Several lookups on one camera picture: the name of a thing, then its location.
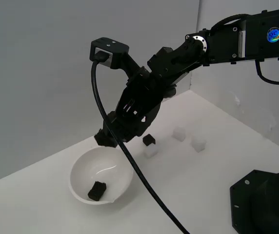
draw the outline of white bowl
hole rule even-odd
[[[133,168],[121,150],[98,147],[83,154],[74,163],[69,189],[76,199],[86,204],[112,203],[127,190],[132,177]],[[93,201],[87,195],[96,181],[107,185],[99,201]]]

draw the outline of white cube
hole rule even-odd
[[[186,138],[186,131],[185,131],[185,129],[180,128],[180,127],[176,127],[173,130],[172,137],[177,139],[177,140],[179,140],[179,141],[184,141],[185,138]]]
[[[151,158],[155,156],[158,153],[158,146],[155,144],[150,144],[149,146],[146,147],[144,151],[144,155],[146,158]]]
[[[206,148],[207,141],[203,138],[193,137],[191,145],[197,153],[203,151]]]

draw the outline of gray wall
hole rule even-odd
[[[199,0],[0,0],[0,178],[92,136],[101,126],[90,42],[110,37],[139,63],[196,31]],[[98,70],[113,110],[122,71]],[[190,76],[178,87],[189,89]]]
[[[279,1],[201,0],[198,30],[234,14],[264,9],[279,9]],[[265,77],[279,81],[279,61],[266,60],[261,67]],[[201,67],[193,71],[191,83],[193,91],[279,145],[279,86],[262,81],[253,61]]]

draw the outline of white tabletop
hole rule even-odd
[[[171,138],[186,128],[184,142]],[[160,145],[143,157],[141,137],[127,144],[148,181],[192,234],[235,234],[229,187],[253,169],[279,172],[279,146],[188,91],[162,104],[146,134]],[[207,140],[190,146],[191,134]],[[113,204],[80,203],[68,189],[73,162],[92,137],[0,180],[0,234],[179,233],[137,176]]]

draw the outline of sticker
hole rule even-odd
[[[269,42],[277,42],[279,40],[279,28],[270,28],[267,32],[267,40]]]

